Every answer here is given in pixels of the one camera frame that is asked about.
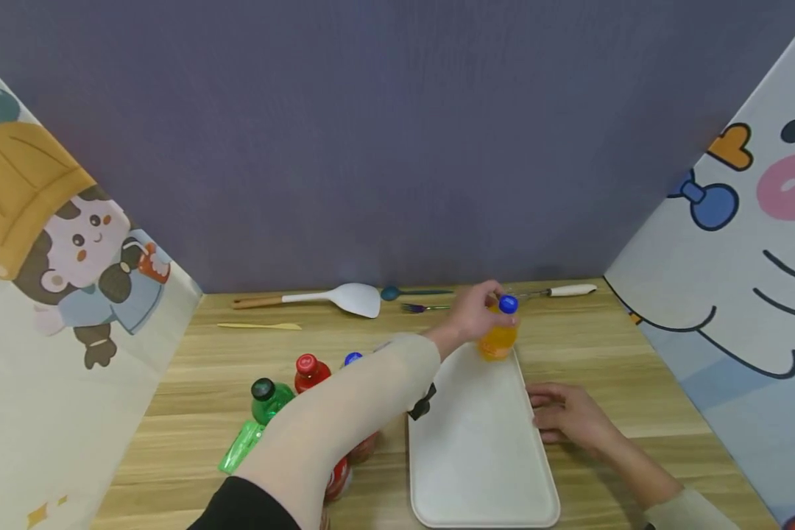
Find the cartoon pig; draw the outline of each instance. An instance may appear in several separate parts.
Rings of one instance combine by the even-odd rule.
[[[607,273],[647,322],[795,374],[795,50]]]
[[[0,90],[0,278],[34,300],[45,335],[73,328],[85,367],[118,350],[111,324],[135,334],[151,316],[170,258],[39,124],[14,121]]]

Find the blue spoon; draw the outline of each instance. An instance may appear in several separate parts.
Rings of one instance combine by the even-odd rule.
[[[381,299],[391,302],[392,300],[396,300],[398,296],[402,294],[451,294],[453,291],[446,291],[444,289],[427,289],[425,291],[401,291],[400,289],[396,288],[396,286],[390,285],[385,286],[383,290],[380,292]]]

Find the blue bow tie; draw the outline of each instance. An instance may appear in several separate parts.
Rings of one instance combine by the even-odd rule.
[[[689,201],[689,213],[692,221],[701,229],[716,231],[727,226],[739,210],[739,196],[736,190],[727,184],[710,184],[700,186],[695,183],[695,171],[683,177],[680,184],[668,194],[669,199],[683,197]]]

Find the purple wall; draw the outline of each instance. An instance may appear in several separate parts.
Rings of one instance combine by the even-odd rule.
[[[208,292],[600,275],[795,0],[0,0],[0,75]]]

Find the plastic bottle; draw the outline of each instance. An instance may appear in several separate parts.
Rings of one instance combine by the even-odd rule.
[[[321,508],[321,525],[318,530],[330,530],[330,511],[326,506]]]
[[[294,397],[290,386],[274,383],[268,378],[257,379],[256,383],[250,387],[250,394],[253,396],[250,406],[253,419],[263,425],[268,425],[271,418]]]
[[[362,358],[362,353],[348,353],[347,356],[345,356],[344,366],[351,364],[358,358]],[[380,431],[376,431],[376,433],[367,437],[367,439],[360,442],[359,445],[352,448],[352,450],[347,453],[347,462],[351,465],[357,465],[367,461],[368,458],[371,457],[371,454],[374,454],[374,450],[377,448],[377,437],[379,436]]]
[[[330,376],[330,367],[318,361],[312,353],[304,353],[298,357],[295,367],[297,373],[294,375],[294,389],[297,390],[297,394],[303,394],[304,391]]]
[[[347,463],[347,458],[342,457],[336,467],[333,468],[330,474],[330,481],[327,484],[327,489],[324,491],[324,502],[332,502],[337,498],[344,495],[347,487],[350,486],[350,480],[353,478],[353,470]]]
[[[491,311],[497,313],[514,314],[518,311],[518,299],[505,294]],[[503,361],[509,355],[518,336],[518,328],[492,328],[486,336],[477,341],[480,355],[486,361]]]
[[[253,422],[253,420],[247,420],[241,426],[236,441],[233,442],[224,458],[221,459],[221,463],[218,464],[218,469],[227,475],[234,474],[241,461],[247,456],[247,453],[250,453],[253,446],[257,445],[264,429],[265,425]]]

